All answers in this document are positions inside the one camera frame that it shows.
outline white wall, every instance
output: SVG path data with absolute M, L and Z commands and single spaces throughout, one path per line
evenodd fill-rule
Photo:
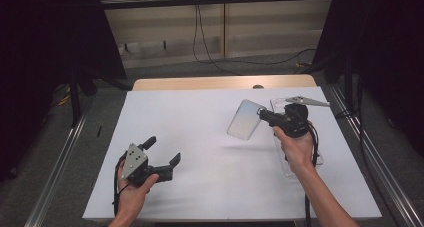
M 330 3 L 331 0 L 314 0 L 201 6 L 208 49 L 216 57 L 236 57 L 314 48 Z M 191 48 L 194 6 L 107 10 L 106 14 L 118 45 L 165 40 L 185 42 L 181 48 Z M 201 37 L 200 27 L 197 36 Z

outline metal rail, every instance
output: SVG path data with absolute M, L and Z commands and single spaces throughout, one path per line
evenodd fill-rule
M 332 88 L 332 92 L 337 100 L 337 104 L 339 105 L 339 107 L 342 110 L 347 109 L 346 105 L 344 104 L 344 96 L 342 91 L 339 88 L 334 87 Z M 350 117 L 346 119 L 359 140 L 360 122 L 358 118 Z M 411 203 L 411 200 L 408 198 L 405 191 L 402 189 L 393 174 L 390 172 L 389 168 L 387 167 L 381 155 L 378 153 L 375 145 L 373 144 L 365 130 L 363 131 L 363 136 L 365 153 L 369 161 L 375 168 L 378 176 L 380 177 L 381 182 L 383 183 L 393 202 L 396 204 L 396 207 L 398 208 L 399 213 L 405 220 L 405 223 L 411 227 L 424 226 L 423 221 L 420 219 L 417 211 Z
M 277 1 L 299 1 L 299 0 L 125 0 L 125 1 L 102 1 L 96 3 L 77 4 L 48 4 L 49 9 L 55 10 L 111 10 L 111 9 L 133 9 L 151 7 L 170 7 L 186 5 L 214 5 L 214 4 L 235 4 L 235 3 L 255 3 L 255 2 L 277 2 Z
M 87 113 L 91 109 L 92 103 L 93 98 L 90 98 L 81 118 L 77 122 L 76 126 L 71 129 L 65 145 L 62 148 L 62 152 L 60 153 L 41 194 L 38 196 L 37 202 L 28 217 L 25 227 L 42 226 L 44 217 L 46 216 L 47 210 L 49 209 L 53 197 L 58 189 L 60 179 L 63 176 L 63 172 L 81 133 L 82 127 L 84 126 L 85 120 L 87 119 Z

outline hand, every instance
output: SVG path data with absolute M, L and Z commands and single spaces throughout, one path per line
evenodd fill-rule
M 125 189 L 119 196 L 118 213 L 109 226 L 129 226 L 143 208 L 146 195 L 150 188 L 152 188 L 159 179 L 159 175 L 152 174 L 139 188 L 128 185 L 129 181 L 127 179 L 119 178 L 119 176 L 122 175 L 124 163 L 125 160 L 121 162 L 118 169 L 118 189 L 119 191 L 123 188 Z
M 273 127 L 275 136 L 281 141 L 281 149 L 287 156 L 290 169 L 296 175 L 312 165 L 313 140 L 308 132 L 299 138 L 288 137 L 279 127 Z

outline white table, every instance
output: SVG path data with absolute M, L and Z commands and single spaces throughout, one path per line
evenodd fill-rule
M 326 101 L 319 87 L 284 89 L 160 90 L 129 92 L 83 218 L 109 221 L 113 174 L 130 143 L 151 136 L 149 164 L 167 165 L 181 152 L 174 180 L 156 184 L 139 220 L 285 221 L 305 217 L 304 192 L 283 176 L 271 128 L 261 122 L 249 141 L 226 134 L 243 99 L 269 106 L 272 98 L 302 95 Z M 381 217 L 352 153 L 328 107 L 308 106 L 324 165 L 319 174 L 357 219 Z

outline black curtain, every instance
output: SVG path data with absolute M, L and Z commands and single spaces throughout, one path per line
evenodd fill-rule
M 423 30 L 423 0 L 376 0 L 355 54 L 366 87 L 422 156 Z
M 79 83 L 94 78 L 85 68 L 126 78 L 104 11 L 61 8 L 79 3 L 100 0 L 0 0 L 0 178 L 31 145 L 71 68 Z

